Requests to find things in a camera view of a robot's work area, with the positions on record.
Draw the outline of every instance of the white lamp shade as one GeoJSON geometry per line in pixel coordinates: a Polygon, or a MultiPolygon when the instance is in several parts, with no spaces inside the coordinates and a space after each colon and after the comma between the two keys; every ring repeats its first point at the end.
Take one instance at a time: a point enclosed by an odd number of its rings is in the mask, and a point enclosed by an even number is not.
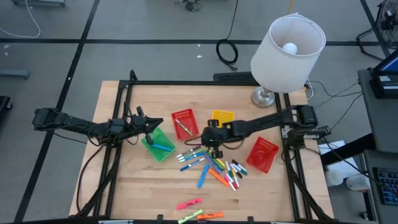
{"type": "Polygon", "coordinates": [[[253,77],[268,90],[288,93],[303,87],[326,44],[325,33],[313,21],[298,14],[275,20],[254,54],[253,77]],[[297,53],[282,50],[287,43],[297,53]]]}

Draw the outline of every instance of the light bulb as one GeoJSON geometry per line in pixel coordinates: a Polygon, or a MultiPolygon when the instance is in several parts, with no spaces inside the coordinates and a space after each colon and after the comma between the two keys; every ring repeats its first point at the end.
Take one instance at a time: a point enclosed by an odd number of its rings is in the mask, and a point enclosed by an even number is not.
{"type": "Polygon", "coordinates": [[[287,43],[282,47],[282,49],[288,53],[296,54],[297,53],[297,46],[293,43],[287,43]]]}

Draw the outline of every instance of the white paper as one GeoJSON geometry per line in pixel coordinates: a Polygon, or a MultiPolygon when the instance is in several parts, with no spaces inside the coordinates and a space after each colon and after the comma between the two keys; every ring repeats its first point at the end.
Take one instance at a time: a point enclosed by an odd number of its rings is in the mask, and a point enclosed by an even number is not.
{"type": "MultiPolygon", "coordinates": [[[[335,141],[335,142],[330,142],[329,143],[329,146],[332,149],[337,149],[338,147],[341,147],[341,146],[344,146],[344,145],[345,145],[344,141],[335,141]]],[[[330,148],[328,147],[327,144],[319,145],[318,148],[319,148],[319,153],[320,154],[324,154],[324,153],[330,152],[330,148]]],[[[354,165],[356,168],[358,168],[358,166],[355,164],[355,161],[354,161],[354,159],[352,157],[346,159],[346,161],[349,162],[350,164],[354,165]]],[[[338,170],[342,174],[343,178],[347,178],[347,177],[351,177],[351,176],[359,174],[359,172],[357,170],[352,168],[350,165],[348,165],[344,161],[337,162],[337,163],[332,164],[332,165],[328,165],[327,168],[328,168],[328,170],[338,170]]]]}

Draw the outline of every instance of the yellow basket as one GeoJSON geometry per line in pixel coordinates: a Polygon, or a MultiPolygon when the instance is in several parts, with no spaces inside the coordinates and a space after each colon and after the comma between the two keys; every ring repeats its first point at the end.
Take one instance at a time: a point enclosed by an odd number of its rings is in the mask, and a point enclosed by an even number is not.
{"type": "Polygon", "coordinates": [[[233,112],[213,110],[213,116],[211,118],[217,119],[219,122],[218,126],[222,127],[223,123],[233,121],[234,116],[235,114],[233,112]]]}

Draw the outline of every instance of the orange marker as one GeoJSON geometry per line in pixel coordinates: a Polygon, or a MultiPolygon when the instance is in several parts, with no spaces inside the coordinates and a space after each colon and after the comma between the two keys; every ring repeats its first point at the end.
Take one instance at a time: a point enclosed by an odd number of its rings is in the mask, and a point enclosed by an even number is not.
{"type": "Polygon", "coordinates": [[[222,178],[220,177],[220,175],[218,175],[217,172],[214,171],[212,168],[209,168],[209,173],[210,173],[211,175],[213,175],[214,177],[216,177],[217,180],[219,180],[221,183],[223,183],[223,184],[225,185],[225,187],[229,187],[229,184],[227,183],[227,181],[225,181],[224,179],[222,179],[222,178]]]}
{"type": "Polygon", "coordinates": [[[197,216],[198,220],[203,220],[203,219],[208,219],[208,218],[219,218],[219,217],[224,217],[224,212],[217,212],[217,213],[213,213],[213,214],[204,214],[204,215],[197,216]]]}

